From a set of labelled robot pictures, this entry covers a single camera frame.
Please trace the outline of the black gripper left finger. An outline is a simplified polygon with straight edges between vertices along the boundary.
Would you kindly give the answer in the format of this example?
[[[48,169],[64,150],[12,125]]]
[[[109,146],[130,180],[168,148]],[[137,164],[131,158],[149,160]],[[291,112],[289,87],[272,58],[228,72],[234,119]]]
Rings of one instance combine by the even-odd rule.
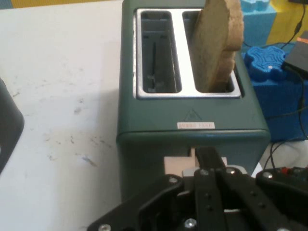
[[[164,175],[87,228],[89,231],[223,231],[218,174],[225,165],[213,147],[196,148],[192,176]]]

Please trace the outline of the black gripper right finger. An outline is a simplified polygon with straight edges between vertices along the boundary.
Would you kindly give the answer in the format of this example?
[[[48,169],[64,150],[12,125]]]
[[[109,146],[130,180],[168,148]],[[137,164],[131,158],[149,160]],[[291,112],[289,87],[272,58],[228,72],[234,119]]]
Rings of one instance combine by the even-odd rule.
[[[211,230],[306,231],[308,182],[294,169],[270,169],[252,178],[225,167],[211,148]]]

